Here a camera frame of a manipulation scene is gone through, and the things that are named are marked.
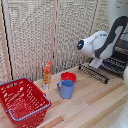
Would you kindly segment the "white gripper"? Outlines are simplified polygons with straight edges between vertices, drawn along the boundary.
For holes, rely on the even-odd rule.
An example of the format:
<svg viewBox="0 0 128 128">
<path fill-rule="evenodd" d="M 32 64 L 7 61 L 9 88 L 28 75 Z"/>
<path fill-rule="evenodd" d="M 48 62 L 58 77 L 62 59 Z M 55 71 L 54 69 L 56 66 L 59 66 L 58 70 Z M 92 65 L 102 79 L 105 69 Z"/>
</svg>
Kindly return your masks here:
<svg viewBox="0 0 128 128">
<path fill-rule="evenodd" d="M 93 58 L 89 63 L 91 67 L 98 68 L 102 64 L 103 60 L 99 58 Z"/>
</svg>

